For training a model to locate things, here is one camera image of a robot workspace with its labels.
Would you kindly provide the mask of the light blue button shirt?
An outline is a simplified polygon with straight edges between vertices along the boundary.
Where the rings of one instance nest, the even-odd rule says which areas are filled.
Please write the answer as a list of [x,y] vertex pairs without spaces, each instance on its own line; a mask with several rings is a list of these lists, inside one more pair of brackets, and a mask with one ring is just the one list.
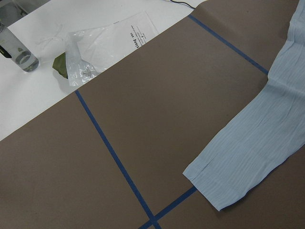
[[243,198],[304,143],[305,3],[299,1],[265,87],[183,175],[221,210]]

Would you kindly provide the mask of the clear plastic bag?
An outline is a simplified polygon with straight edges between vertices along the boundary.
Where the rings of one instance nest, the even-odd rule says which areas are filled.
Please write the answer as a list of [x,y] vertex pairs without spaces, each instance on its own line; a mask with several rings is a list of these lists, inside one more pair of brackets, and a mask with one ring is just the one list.
[[86,84],[157,35],[145,11],[111,25],[68,33],[65,62],[70,86]]

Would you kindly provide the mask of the clear water bottle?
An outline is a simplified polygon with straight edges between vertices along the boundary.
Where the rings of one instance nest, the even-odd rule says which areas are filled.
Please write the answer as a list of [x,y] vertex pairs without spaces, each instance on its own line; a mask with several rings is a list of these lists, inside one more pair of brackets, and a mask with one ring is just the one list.
[[0,53],[28,73],[39,66],[38,58],[2,23],[0,24]]

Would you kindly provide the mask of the olive green cloth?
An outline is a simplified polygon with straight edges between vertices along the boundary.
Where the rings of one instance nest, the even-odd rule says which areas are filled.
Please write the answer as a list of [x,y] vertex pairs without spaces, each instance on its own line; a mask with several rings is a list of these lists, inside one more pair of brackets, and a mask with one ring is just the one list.
[[55,69],[62,77],[68,79],[65,52],[54,59],[52,68]]

